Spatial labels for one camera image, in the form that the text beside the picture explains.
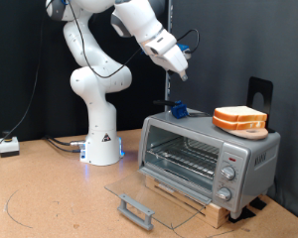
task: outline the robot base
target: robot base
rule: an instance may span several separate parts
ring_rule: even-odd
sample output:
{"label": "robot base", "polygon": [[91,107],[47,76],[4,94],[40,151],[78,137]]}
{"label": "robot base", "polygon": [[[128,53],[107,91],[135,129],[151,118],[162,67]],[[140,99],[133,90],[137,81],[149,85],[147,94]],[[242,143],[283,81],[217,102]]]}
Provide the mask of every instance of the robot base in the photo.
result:
{"label": "robot base", "polygon": [[84,148],[80,151],[80,161],[95,166],[109,166],[122,157],[120,139],[115,129],[107,132],[89,131]]}

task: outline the oven door handle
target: oven door handle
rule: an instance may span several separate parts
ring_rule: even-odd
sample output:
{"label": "oven door handle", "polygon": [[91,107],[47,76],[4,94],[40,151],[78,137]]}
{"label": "oven door handle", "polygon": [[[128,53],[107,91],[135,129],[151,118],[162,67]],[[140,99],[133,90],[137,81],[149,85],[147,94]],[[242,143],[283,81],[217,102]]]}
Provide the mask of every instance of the oven door handle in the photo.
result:
{"label": "oven door handle", "polygon": [[[139,202],[135,201],[131,197],[126,194],[120,194],[119,197],[121,198],[120,206],[118,206],[118,210],[125,215],[127,218],[135,222],[136,224],[140,225],[141,227],[152,230],[153,224],[151,224],[152,215],[155,213],[153,210],[149,209],[148,207],[140,204]],[[127,209],[127,203],[135,207],[136,209],[140,210],[145,214],[145,219],[141,219],[139,216],[136,216],[134,213]]]}

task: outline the table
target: table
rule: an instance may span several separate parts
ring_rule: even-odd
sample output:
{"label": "table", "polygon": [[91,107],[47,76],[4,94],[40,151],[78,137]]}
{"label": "table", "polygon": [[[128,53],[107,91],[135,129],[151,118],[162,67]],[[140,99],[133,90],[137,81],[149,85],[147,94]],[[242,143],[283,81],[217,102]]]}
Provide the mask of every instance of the table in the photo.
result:
{"label": "table", "polygon": [[[255,217],[215,229],[194,217],[171,230],[153,220],[146,231],[117,211],[104,187],[138,170],[141,130],[118,132],[125,157],[96,167],[48,142],[20,143],[20,156],[0,158],[0,238],[3,237],[298,237],[298,218],[267,196]],[[81,140],[84,136],[62,138]]]}

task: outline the wooden board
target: wooden board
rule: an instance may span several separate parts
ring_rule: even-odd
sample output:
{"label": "wooden board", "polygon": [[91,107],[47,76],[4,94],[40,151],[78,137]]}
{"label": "wooden board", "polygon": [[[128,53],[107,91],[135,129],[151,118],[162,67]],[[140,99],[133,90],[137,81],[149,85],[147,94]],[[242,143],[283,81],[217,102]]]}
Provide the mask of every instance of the wooden board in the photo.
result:
{"label": "wooden board", "polygon": [[206,205],[204,209],[201,209],[201,204],[195,201],[193,198],[189,198],[186,194],[183,194],[171,187],[165,186],[159,183],[154,178],[146,177],[146,186],[167,199],[175,202],[184,209],[197,213],[197,217],[215,228],[221,227],[228,220],[229,211],[221,208],[213,203]]}

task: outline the bread slice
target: bread slice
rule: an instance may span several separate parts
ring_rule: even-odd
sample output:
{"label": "bread slice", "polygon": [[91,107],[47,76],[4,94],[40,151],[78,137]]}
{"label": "bread slice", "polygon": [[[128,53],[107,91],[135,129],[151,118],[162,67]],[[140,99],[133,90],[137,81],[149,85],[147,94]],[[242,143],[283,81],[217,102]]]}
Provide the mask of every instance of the bread slice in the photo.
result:
{"label": "bread slice", "polygon": [[266,121],[267,114],[246,106],[216,108],[215,116],[229,122]]}
{"label": "bread slice", "polygon": [[214,116],[213,124],[227,130],[247,130],[264,128],[266,123],[264,121],[228,122]]}

